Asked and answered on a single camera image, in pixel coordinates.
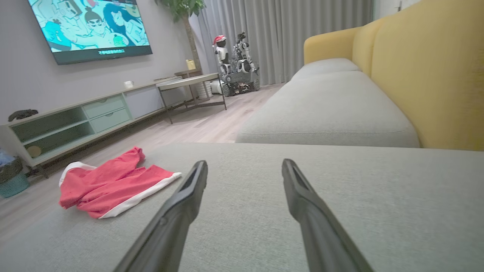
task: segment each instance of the white cabinet door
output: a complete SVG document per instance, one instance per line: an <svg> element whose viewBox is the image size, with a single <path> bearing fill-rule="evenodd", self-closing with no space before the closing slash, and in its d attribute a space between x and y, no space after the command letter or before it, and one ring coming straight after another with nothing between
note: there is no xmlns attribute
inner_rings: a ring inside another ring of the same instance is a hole
<svg viewBox="0 0 484 272"><path fill-rule="evenodd" d="M133 119L163 108L156 86L125 92L124 95Z"/></svg>

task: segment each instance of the white trim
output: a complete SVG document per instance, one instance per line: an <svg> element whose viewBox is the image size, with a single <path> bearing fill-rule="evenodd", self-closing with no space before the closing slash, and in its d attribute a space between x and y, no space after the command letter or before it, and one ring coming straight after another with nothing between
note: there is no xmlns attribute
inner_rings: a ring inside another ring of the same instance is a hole
<svg viewBox="0 0 484 272"><path fill-rule="evenodd" d="M179 172L173 173L173 175L171 175L171 177L164 178L164 179L160 180L157 184L155 184L152 187L146 189L145 191L130 197L129 199L125 200L124 202L118 204L116 207L110 209L108 212L106 212L103 216L99 217L98 219L114 217L114 216L119 215L120 213L126 211L127 209L137 205L139 202L142 201L142 199L149 197L152 194L154 194L154 193L158 192L159 190L163 189L165 186L172 183L173 181L175 181L177 178L179 178L181 176L182 176L182 174L179 173Z"/></svg>
<svg viewBox="0 0 484 272"><path fill-rule="evenodd" d="M64 172L62 173L62 175L60 176L60 180L59 180L59 187L62 185L62 183L64 182L64 179L65 179L65 175L67 175L67 172L71 169L74 169L74 168L81 168L81 169L84 169L84 170L94 170L96 169L97 167L95 166L90 166L90 165L87 165L87 164L84 164L82 162L73 162L71 164L69 164L65 169L64 169Z"/></svg>

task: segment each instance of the round brown object on shelf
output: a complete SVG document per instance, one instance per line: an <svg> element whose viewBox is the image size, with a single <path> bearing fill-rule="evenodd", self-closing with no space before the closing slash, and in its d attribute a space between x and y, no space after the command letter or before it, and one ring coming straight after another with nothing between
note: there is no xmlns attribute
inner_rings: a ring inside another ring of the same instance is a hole
<svg viewBox="0 0 484 272"><path fill-rule="evenodd" d="M40 147L38 146L31 146L27 148L27 152L32 158L35 158L40 156L40 154L42 154L42 149L40 149Z"/></svg>

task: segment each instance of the sofa armrest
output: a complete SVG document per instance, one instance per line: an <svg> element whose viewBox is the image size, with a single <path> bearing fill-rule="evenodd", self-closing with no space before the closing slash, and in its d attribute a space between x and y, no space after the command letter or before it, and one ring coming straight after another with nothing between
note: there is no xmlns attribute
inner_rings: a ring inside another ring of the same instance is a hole
<svg viewBox="0 0 484 272"><path fill-rule="evenodd" d="M361 27L316 35L304 42L304 64L353 56L353 40Z"/></svg>

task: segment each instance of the white cup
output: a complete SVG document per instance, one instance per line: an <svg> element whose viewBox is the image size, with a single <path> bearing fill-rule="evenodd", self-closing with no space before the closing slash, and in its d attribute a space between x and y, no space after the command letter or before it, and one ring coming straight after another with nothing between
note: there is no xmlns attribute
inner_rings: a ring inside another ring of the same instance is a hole
<svg viewBox="0 0 484 272"><path fill-rule="evenodd" d="M133 81L126 81L126 82L124 83L124 87L125 87L126 89L131 89L132 87L134 87L134 85L135 85L135 83L134 83Z"/></svg>

